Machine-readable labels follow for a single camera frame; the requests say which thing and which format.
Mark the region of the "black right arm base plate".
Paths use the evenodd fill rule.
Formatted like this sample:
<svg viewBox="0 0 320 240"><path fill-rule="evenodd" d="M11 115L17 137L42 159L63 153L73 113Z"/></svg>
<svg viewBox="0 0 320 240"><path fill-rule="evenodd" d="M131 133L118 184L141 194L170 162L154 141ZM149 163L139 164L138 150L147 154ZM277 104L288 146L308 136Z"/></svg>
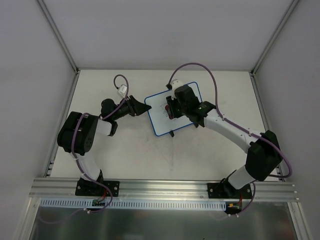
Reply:
<svg viewBox="0 0 320 240"><path fill-rule="evenodd" d="M253 196L249 184L240 189L235 189L228 182L211 182L206 186L209 199L251 199Z"/></svg>

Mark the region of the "blue framed whiteboard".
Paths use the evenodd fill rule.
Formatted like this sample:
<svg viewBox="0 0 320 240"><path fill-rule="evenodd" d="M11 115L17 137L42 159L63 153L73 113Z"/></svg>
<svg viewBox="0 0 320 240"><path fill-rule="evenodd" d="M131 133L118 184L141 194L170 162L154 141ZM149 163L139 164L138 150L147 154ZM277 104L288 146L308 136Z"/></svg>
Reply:
<svg viewBox="0 0 320 240"><path fill-rule="evenodd" d="M173 90L165 90L144 99L146 105L151 106L148 110L148 116L157 137L169 134L174 136L174 131L187 126L199 126L191 122L180 112L180 104L176 98L173 98Z"/></svg>

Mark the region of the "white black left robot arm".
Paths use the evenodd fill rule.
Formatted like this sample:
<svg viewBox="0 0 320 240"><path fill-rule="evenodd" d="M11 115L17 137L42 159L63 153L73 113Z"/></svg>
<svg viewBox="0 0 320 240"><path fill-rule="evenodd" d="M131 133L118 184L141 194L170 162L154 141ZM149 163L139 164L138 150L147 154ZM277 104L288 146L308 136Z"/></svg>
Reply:
<svg viewBox="0 0 320 240"><path fill-rule="evenodd" d="M93 195L104 191L102 170L90 153L97 134L112 137L118 128L117 120L127 115L137 117L151 110L148 104L139 102L132 95L116 104L107 98L101 102L100 115L70 112L57 136L57 144L75 160L81 178Z"/></svg>

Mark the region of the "red black whiteboard eraser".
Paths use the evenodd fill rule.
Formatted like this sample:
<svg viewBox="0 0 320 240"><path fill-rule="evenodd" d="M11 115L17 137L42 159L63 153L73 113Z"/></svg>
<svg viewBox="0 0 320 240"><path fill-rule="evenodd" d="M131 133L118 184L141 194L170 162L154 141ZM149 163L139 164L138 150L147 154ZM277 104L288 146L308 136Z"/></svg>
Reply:
<svg viewBox="0 0 320 240"><path fill-rule="evenodd" d="M172 120L172 119L175 118L174 113L173 113L173 109L171 108L170 105L167 104L167 105L165 106L165 110L166 110L167 115L168 115L168 117L169 117L170 120Z"/></svg>

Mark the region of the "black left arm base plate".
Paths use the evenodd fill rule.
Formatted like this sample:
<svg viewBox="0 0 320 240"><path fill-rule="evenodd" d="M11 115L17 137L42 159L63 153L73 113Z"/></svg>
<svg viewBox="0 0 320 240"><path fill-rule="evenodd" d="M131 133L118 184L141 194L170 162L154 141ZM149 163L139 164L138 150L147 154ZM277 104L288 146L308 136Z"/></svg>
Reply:
<svg viewBox="0 0 320 240"><path fill-rule="evenodd" d="M104 180L102 184L109 188L113 197L119 196L119 190L120 190L119 181ZM83 178L80 178L77 181L75 195L83 196L83 197L102 197L105 190L106 189L104 187L96 183L93 183L92 181L84 180Z"/></svg>

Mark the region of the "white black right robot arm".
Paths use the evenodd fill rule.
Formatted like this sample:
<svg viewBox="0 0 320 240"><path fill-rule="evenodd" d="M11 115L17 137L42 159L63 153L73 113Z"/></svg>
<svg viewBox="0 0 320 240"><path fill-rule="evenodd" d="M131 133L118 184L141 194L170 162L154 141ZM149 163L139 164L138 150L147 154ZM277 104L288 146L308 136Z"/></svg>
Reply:
<svg viewBox="0 0 320 240"><path fill-rule="evenodd" d="M217 192L235 198L242 188L264 181L282 161L276 135L271 131L250 131L225 117L217 105L200 101L187 84L175 81L166 97L170 119L187 117L193 124L213 130L237 145L246 154L245 164L221 180Z"/></svg>

